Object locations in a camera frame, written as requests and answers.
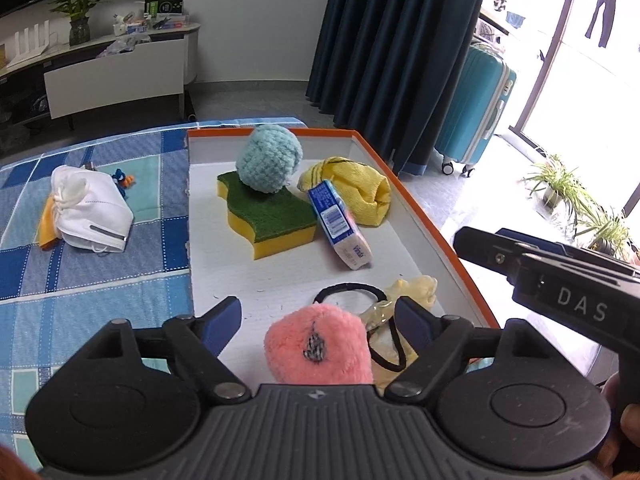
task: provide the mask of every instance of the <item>light blue yarn ball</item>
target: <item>light blue yarn ball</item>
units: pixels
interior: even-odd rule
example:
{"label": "light blue yarn ball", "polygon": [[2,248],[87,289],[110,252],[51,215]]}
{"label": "light blue yarn ball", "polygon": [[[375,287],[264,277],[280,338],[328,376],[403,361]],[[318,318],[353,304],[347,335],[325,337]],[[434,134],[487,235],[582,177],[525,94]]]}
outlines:
{"label": "light blue yarn ball", "polygon": [[263,193],[276,193],[287,184],[302,160],[302,146],[289,130],[262,124],[249,135],[249,143],[236,162],[240,180]]}

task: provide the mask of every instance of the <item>wall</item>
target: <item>wall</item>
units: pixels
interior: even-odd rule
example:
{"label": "wall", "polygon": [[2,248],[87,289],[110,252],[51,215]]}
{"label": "wall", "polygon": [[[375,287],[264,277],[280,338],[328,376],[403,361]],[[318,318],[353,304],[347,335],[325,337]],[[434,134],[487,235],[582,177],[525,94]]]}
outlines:
{"label": "wall", "polygon": [[[115,13],[142,8],[137,0],[108,1],[90,12],[93,37],[110,33]],[[307,80],[326,1],[186,0],[191,19],[202,24],[198,81]],[[9,59],[15,31],[36,22],[49,19],[59,42],[68,41],[68,18],[49,8],[41,2],[0,19],[0,43],[6,44]]]}

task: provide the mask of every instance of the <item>gray tile floor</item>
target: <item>gray tile floor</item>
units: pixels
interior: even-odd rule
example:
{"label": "gray tile floor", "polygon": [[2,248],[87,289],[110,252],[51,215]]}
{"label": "gray tile floor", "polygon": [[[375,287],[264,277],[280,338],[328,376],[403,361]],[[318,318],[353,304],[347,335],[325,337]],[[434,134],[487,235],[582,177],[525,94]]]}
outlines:
{"label": "gray tile floor", "polygon": [[[304,88],[300,82],[248,82],[240,88],[238,84],[201,84],[190,91],[198,120],[293,116],[308,126],[332,127],[332,117],[320,114],[306,101]],[[115,105],[78,114],[74,121],[73,132],[66,120],[48,121],[40,133],[0,158],[0,166],[77,142],[177,123],[177,99]],[[492,232],[508,227],[542,238],[562,239],[562,231],[549,221],[539,201],[529,197],[522,183],[530,162],[500,137],[489,144],[471,178],[460,175],[460,166],[453,175],[444,175],[440,163],[440,156],[433,153],[424,176],[402,174],[401,179],[448,241],[465,225]],[[513,303],[511,287],[503,277],[472,264],[467,267],[498,322],[503,324],[510,317],[528,319],[578,369],[588,371],[597,350],[594,343]]]}

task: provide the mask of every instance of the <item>orange cloth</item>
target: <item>orange cloth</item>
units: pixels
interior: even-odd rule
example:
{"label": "orange cloth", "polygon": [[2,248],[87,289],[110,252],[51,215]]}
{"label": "orange cloth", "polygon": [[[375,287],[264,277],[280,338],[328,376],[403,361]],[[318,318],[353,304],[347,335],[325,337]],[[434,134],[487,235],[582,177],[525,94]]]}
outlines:
{"label": "orange cloth", "polygon": [[56,228],[53,225],[53,195],[49,195],[38,225],[38,245],[45,251],[52,248],[57,241]]}

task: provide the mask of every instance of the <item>white router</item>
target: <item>white router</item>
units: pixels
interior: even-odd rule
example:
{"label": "white router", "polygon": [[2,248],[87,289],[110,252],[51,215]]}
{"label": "white router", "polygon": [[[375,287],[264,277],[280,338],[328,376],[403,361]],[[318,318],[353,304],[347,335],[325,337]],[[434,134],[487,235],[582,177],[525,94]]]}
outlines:
{"label": "white router", "polygon": [[7,68],[27,61],[32,57],[40,56],[49,47],[49,20],[44,22],[44,44],[40,44],[40,24],[33,25],[33,31],[35,36],[36,45],[32,50],[29,47],[29,29],[24,29],[24,52],[20,53],[20,31],[14,35],[15,40],[15,57],[7,64]]}

